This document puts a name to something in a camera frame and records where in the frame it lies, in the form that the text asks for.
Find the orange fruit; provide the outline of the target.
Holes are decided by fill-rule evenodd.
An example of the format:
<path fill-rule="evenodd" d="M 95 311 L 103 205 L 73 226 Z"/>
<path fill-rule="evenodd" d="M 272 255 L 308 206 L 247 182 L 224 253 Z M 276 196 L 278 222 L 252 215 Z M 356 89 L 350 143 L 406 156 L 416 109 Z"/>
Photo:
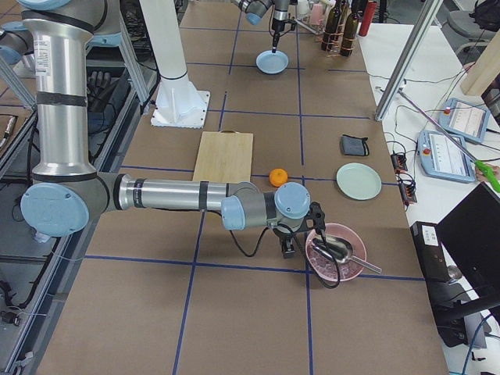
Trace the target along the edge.
<path fill-rule="evenodd" d="M 279 188 L 288 182 L 288 172 L 282 168 L 275 168 L 269 173 L 269 182 L 275 187 Z"/>

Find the light blue plate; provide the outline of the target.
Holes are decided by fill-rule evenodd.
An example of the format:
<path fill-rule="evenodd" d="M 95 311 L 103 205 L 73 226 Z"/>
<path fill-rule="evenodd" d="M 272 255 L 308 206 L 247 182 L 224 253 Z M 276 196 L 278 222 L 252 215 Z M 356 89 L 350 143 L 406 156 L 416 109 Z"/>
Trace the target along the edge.
<path fill-rule="evenodd" d="M 261 52 L 255 61 L 257 68 L 264 74 L 274 75 L 282 73 L 288 67 L 288 55 L 282 51 Z"/>

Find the light green plate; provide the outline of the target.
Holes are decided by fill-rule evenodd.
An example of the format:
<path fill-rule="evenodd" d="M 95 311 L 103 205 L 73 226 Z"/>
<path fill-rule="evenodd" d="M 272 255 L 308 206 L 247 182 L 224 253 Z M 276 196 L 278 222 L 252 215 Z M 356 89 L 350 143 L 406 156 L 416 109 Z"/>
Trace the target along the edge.
<path fill-rule="evenodd" d="M 340 167 L 336 178 L 340 190 L 355 200 L 364 201 L 375 198 L 382 189 L 379 174 L 373 168 L 358 162 Z"/>

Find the pink cup top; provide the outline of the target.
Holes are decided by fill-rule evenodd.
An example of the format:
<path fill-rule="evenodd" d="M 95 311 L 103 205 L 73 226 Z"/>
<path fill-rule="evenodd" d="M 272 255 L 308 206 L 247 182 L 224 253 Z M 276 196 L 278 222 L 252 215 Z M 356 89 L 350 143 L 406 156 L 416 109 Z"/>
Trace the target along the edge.
<path fill-rule="evenodd" d="M 323 5 L 315 3 L 312 5 L 309 15 L 309 23 L 313 26 L 319 26 L 323 22 Z"/>

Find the clear ice cubes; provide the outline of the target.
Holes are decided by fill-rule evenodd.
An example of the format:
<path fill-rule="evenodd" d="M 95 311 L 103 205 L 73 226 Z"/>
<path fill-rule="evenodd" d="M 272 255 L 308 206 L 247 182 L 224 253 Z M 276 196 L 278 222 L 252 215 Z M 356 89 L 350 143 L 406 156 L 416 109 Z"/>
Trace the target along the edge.
<path fill-rule="evenodd" d="M 338 272 L 333 261 L 330 261 L 316 252 L 311 246 L 306 248 L 306 255 L 313 269 L 327 281 L 336 281 Z M 340 281 L 347 281 L 356 278 L 363 271 L 363 268 L 355 262 L 338 264 L 340 270 Z"/>

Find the pink bowl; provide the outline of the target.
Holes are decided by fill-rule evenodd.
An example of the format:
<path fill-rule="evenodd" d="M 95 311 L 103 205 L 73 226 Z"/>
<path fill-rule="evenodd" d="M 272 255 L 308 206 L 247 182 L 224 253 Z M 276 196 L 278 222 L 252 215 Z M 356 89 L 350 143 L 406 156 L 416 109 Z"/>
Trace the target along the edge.
<path fill-rule="evenodd" d="M 366 260 L 366 247 L 361 237 L 350 227 L 339 223 L 326 224 L 326 236 L 343 238 L 348 241 L 353 247 L 353 255 Z M 312 268 L 325 280 L 335 282 L 338 278 L 338 273 L 332 261 L 326 259 L 313 249 L 313 240 L 320 236 L 315 230 L 311 230 L 305 241 L 306 257 L 309 260 Z M 356 278 L 363 271 L 363 267 L 353 261 L 339 263 L 341 281 L 347 281 Z"/>

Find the dark wine bottle middle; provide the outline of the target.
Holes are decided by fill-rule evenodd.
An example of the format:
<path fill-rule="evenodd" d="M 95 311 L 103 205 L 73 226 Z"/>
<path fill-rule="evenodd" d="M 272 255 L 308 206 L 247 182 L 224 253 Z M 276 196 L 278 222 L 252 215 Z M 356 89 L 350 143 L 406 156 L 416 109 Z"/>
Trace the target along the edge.
<path fill-rule="evenodd" d="M 334 6 L 330 9 L 326 21 L 326 25 L 323 30 L 323 36 L 321 41 L 321 49 L 323 51 L 328 51 L 330 49 L 330 42 L 337 30 L 338 24 L 341 18 L 342 4 L 341 1 L 336 1 Z"/>

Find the dark wine bottle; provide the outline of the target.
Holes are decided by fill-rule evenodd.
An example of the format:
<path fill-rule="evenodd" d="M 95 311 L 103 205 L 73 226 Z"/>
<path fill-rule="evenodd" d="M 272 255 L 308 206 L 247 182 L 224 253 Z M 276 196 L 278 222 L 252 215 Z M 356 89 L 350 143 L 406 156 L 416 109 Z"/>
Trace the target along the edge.
<path fill-rule="evenodd" d="M 347 15 L 341 40 L 340 55 L 349 57 L 352 54 L 356 31 L 359 24 L 360 0 L 352 0 L 350 13 Z"/>
<path fill-rule="evenodd" d="M 321 49 L 323 51 L 328 51 L 330 49 L 330 42 L 337 30 L 338 24 L 341 18 L 342 4 L 341 1 L 336 1 L 334 6 L 330 9 L 326 21 L 326 25 L 323 30 L 323 36 L 321 41 Z"/>

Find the metal scoop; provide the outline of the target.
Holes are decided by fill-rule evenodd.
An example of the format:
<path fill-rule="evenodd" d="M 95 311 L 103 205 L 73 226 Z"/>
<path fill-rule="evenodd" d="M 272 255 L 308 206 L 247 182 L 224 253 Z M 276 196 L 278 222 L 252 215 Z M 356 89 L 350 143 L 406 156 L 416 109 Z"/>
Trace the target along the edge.
<path fill-rule="evenodd" d="M 354 255 L 354 249 L 351 243 L 341 237 L 335 237 L 329 234 L 326 234 L 325 238 L 315 236 L 312 239 L 312 248 L 327 260 L 337 260 L 340 264 L 353 261 L 374 273 L 382 273 L 380 267 Z"/>

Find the dark wine bottle front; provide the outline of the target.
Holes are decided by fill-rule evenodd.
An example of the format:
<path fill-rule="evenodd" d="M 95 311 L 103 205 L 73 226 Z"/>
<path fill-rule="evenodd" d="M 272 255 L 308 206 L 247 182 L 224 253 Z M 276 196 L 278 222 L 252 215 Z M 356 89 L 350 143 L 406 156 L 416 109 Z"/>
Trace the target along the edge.
<path fill-rule="evenodd" d="M 360 0 L 352 0 L 350 13 L 347 15 L 341 40 L 340 55 L 349 57 L 352 54 L 356 31 L 359 24 Z"/>

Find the red bottle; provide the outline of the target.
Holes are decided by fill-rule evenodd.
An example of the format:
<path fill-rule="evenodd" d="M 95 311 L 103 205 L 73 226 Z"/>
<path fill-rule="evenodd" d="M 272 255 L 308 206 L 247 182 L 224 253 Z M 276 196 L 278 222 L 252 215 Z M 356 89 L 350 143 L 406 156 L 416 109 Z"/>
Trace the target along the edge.
<path fill-rule="evenodd" d="M 365 37 L 368 34 L 376 10 L 377 10 L 377 1 L 369 0 L 366 3 L 366 7 L 362 15 L 362 22 L 359 28 L 360 37 Z"/>

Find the wooden cutting board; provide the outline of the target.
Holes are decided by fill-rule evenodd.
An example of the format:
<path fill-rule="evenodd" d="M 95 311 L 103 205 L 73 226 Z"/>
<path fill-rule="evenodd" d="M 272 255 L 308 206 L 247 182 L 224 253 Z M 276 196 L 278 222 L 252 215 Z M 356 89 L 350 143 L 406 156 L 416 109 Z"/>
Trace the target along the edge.
<path fill-rule="evenodd" d="M 193 181 L 240 183 L 250 181 L 253 134 L 204 131 Z"/>

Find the grey folded cloth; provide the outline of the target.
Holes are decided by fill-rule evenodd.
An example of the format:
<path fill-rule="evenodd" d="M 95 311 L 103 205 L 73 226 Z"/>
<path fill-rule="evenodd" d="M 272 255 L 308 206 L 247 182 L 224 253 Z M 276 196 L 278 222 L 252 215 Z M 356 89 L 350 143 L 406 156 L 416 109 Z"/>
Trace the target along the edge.
<path fill-rule="evenodd" d="M 370 149 L 367 142 L 367 137 L 354 137 L 343 134 L 341 136 L 341 152 L 344 155 L 368 156 Z"/>

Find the black computer box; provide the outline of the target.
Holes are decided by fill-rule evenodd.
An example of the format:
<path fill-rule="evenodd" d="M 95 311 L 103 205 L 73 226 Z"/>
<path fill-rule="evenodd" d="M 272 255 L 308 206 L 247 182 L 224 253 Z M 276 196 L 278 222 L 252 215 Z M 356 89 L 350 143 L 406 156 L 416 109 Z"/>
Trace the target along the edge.
<path fill-rule="evenodd" d="M 439 317 L 461 302 L 458 302 L 460 285 L 454 285 L 458 278 L 451 276 L 442 243 L 434 223 L 416 221 L 410 227 L 427 293 L 434 314 L 437 331 L 448 347 L 468 345 L 472 334 L 467 332 L 463 317 L 450 319 Z"/>

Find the teach pendant near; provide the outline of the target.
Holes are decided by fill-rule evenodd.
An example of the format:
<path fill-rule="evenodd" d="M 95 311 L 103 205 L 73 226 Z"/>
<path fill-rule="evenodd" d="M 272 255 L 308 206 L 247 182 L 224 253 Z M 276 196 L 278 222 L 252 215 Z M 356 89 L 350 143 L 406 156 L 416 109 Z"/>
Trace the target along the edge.
<path fill-rule="evenodd" d="M 476 181 L 470 159 L 439 131 L 420 132 L 417 155 L 424 173 L 429 177 L 466 184 Z"/>

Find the teach pendant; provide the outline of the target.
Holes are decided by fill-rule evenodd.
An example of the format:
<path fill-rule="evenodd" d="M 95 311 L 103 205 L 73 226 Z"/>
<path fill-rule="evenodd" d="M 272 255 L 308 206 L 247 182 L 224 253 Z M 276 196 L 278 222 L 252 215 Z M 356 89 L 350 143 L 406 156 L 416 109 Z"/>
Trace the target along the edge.
<path fill-rule="evenodd" d="M 485 105 L 450 98 L 439 114 L 438 123 L 449 133 L 458 134 L 474 144 L 481 144 L 490 116 L 491 112 Z"/>
<path fill-rule="evenodd" d="M 439 131 L 420 132 L 417 155 L 424 173 L 429 177 L 466 184 L 476 181 L 470 159 Z"/>

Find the black monitor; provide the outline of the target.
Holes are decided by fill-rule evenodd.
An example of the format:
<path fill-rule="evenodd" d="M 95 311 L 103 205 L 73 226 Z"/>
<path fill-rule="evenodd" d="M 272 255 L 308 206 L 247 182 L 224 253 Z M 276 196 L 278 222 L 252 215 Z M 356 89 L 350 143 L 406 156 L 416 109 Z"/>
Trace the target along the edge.
<path fill-rule="evenodd" d="M 471 285 L 499 289 L 499 197 L 486 183 L 438 223 L 437 235 Z"/>

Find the teach pendant far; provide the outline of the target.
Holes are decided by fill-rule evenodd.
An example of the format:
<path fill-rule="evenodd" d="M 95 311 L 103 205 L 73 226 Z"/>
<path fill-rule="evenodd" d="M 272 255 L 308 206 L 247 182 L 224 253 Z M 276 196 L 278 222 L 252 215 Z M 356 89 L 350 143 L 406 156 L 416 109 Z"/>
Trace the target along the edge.
<path fill-rule="evenodd" d="M 491 112 L 485 105 L 450 98 L 439 114 L 438 123 L 449 133 L 458 134 L 474 144 L 481 144 L 490 116 Z"/>

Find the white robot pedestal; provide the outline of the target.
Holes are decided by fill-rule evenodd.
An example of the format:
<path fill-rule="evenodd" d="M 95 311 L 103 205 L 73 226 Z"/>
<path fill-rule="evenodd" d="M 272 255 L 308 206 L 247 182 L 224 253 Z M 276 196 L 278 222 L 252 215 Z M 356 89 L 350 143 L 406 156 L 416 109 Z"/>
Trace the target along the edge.
<path fill-rule="evenodd" d="M 203 128 L 210 93 L 197 90 L 188 76 L 174 2 L 144 0 L 140 5 L 160 77 L 151 124 Z"/>

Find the aluminium frame post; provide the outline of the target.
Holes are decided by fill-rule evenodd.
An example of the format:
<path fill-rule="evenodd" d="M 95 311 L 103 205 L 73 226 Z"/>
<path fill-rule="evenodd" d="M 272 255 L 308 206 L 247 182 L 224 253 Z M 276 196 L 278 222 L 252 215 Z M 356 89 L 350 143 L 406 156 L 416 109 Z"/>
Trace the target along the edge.
<path fill-rule="evenodd" d="M 441 8 L 442 3 L 443 0 L 425 1 L 422 11 L 420 12 L 416 24 L 413 26 L 409 34 L 407 42 L 402 49 L 402 53 L 399 56 L 393 73 L 391 74 L 379 104 L 377 105 L 377 109 L 374 114 L 374 119 L 376 121 L 382 121 L 388 112 L 393 99 L 401 87 L 409 66 L 422 44 L 423 39 L 427 35 L 428 29 L 438 14 L 438 10 Z"/>

